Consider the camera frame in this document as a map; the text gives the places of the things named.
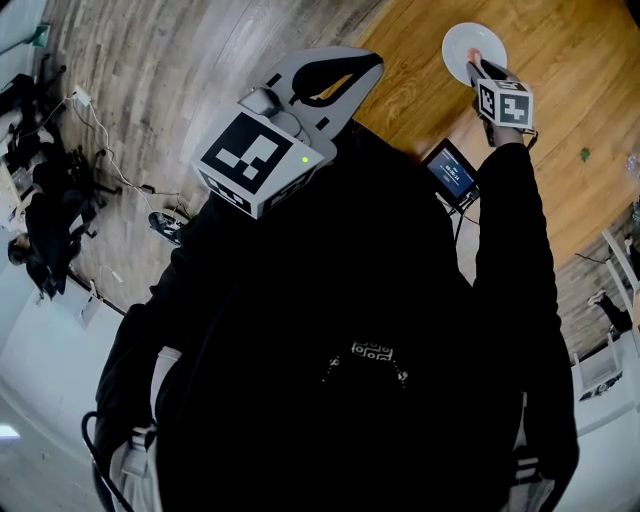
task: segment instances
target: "hand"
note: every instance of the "hand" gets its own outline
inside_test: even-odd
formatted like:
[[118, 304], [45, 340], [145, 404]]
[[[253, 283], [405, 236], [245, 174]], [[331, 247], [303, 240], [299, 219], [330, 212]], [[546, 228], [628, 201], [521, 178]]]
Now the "hand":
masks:
[[522, 132], [515, 128], [506, 128], [504, 126], [493, 126], [493, 142], [496, 147], [504, 146], [505, 144], [517, 143], [524, 145], [524, 137]]

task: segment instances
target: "hardwood floor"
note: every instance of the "hardwood floor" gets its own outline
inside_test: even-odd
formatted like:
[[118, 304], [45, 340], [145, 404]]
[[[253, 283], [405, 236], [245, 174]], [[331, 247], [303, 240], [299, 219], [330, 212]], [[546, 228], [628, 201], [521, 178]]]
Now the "hardwood floor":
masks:
[[[361, 44], [379, 52], [385, 78], [357, 119], [419, 155], [449, 136], [479, 165], [488, 149], [473, 119], [471, 91], [444, 69], [440, 43], [457, 22], [488, 25], [536, 92], [541, 139], [533, 159], [561, 265], [563, 333], [570, 351], [579, 353], [601, 342], [608, 327], [586, 299], [613, 285], [603, 265], [571, 254], [595, 240], [586, 253], [605, 257], [597, 233], [635, 194], [622, 160], [640, 129], [640, 74], [634, 72], [640, 39], [627, 16], [618, 0], [49, 0], [45, 12], [52, 65], [68, 67], [60, 92], [70, 95], [75, 84], [86, 89], [123, 174], [136, 185], [179, 193], [192, 215], [207, 191], [188, 161], [217, 106], [239, 98], [285, 54], [310, 46]], [[90, 111], [79, 113], [95, 126]], [[98, 148], [71, 110], [61, 116], [61, 133], [69, 149], [82, 144], [90, 155]], [[583, 146], [592, 148], [586, 164], [579, 158]], [[105, 175], [102, 181], [117, 184]], [[148, 199], [153, 208], [176, 206], [175, 195]], [[101, 275], [101, 293], [125, 310], [148, 299], [173, 249], [149, 229], [148, 213], [145, 201], [125, 187], [99, 216], [98, 237], [83, 240], [74, 261], [81, 278]], [[477, 210], [469, 216], [477, 220]], [[477, 232], [465, 222], [459, 242], [460, 266], [471, 280]], [[124, 283], [101, 272], [102, 265]], [[612, 299], [621, 304], [615, 293]]]
[[386, 73], [356, 119], [418, 156], [449, 137], [479, 166], [489, 148], [473, 92], [441, 56], [447, 30], [465, 21], [493, 30], [509, 68], [533, 88], [532, 160], [563, 265], [637, 195], [625, 161], [640, 132], [640, 31], [622, 0], [394, 0], [360, 41], [384, 58]]
[[[208, 192], [188, 162], [216, 107], [236, 101], [284, 55], [311, 46], [353, 45], [383, 0], [49, 0], [48, 51], [66, 64], [61, 94], [80, 84], [109, 131], [115, 162], [134, 184], [180, 193], [195, 215]], [[80, 114], [90, 121], [87, 109]], [[61, 116], [67, 148], [97, 150], [71, 109]], [[124, 187], [83, 240], [74, 270], [98, 280], [122, 309], [146, 301], [173, 246], [151, 231], [144, 200]], [[176, 196], [149, 198], [173, 208]], [[118, 283], [101, 265], [124, 279]]]

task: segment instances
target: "black sleeve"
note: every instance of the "black sleeve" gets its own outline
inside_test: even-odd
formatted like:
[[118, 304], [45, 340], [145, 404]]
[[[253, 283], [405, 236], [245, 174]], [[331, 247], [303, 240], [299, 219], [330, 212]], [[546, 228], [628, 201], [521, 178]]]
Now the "black sleeve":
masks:
[[478, 173], [480, 249], [474, 307], [503, 380], [527, 393], [525, 431], [560, 499], [578, 462], [573, 384], [560, 332], [553, 256], [533, 167], [522, 144], [498, 148]]
[[49, 268], [57, 268], [69, 245], [69, 226], [60, 205], [45, 194], [35, 194], [25, 210], [25, 222], [33, 251]]
[[125, 315], [100, 377], [95, 435], [100, 453], [115, 449], [134, 426], [149, 424], [158, 352], [164, 346], [183, 351], [191, 341], [204, 338], [212, 314], [222, 309], [236, 282], [257, 224], [212, 194], [183, 229], [181, 247], [151, 288], [151, 300], [132, 306]]
[[50, 298], [56, 294], [56, 290], [53, 287], [51, 280], [49, 279], [51, 274], [47, 266], [42, 263], [35, 254], [32, 254], [27, 259], [27, 274], [36, 285], [38, 290], [42, 293], [46, 293]]

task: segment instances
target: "small screen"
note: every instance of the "small screen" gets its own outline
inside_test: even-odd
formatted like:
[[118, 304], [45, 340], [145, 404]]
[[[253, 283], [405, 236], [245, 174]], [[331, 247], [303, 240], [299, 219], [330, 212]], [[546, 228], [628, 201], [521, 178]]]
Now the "small screen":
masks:
[[427, 168], [447, 187], [456, 199], [473, 185], [473, 178], [464, 170], [462, 164], [458, 162], [451, 152], [444, 148], [436, 157], [429, 162]]

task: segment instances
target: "person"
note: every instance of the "person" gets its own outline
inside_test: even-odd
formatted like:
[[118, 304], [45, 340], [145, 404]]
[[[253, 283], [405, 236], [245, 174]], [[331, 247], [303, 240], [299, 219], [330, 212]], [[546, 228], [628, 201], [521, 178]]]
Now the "person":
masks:
[[600, 290], [598, 293], [589, 297], [587, 304], [590, 307], [599, 306], [602, 311], [604, 311], [604, 314], [607, 315], [613, 329], [617, 331], [617, 336], [623, 332], [630, 331], [633, 327], [629, 313], [621, 311], [613, 302], [611, 302], [611, 299], [605, 290]]
[[633, 273], [637, 279], [640, 279], [640, 253], [633, 244], [633, 236], [627, 235], [624, 239], [624, 246], [633, 267]]
[[34, 191], [24, 209], [27, 233], [11, 240], [7, 247], [9, 261], [26, 265], [27, 274], [43, 293], [53, 298], [64, 293], [67, 268], [79, 246], [71, 239], [69, 228], [78, 214], [87, 214], [82, 197], [63, 202], [63, 195], [73, 188], [69, 176], [55, 164], [39, 164], [33, 171]]
[[[429, 178], [363, 128], [257, 221], [211, 194], [100, 378], [105, 507], [119, 505], [104, 475], [131, 475], [112, 459], [148, 426], [136, 446], [153, 446], [165, 511], [498, 511], [521, 430], [550, 482], [538, 509], [552, 510], [578, 462], [570, 360], [529, 153], [515, 130], [494, 139], [473, 286]], [[527, 234], [517, 258], [514, 233]]]

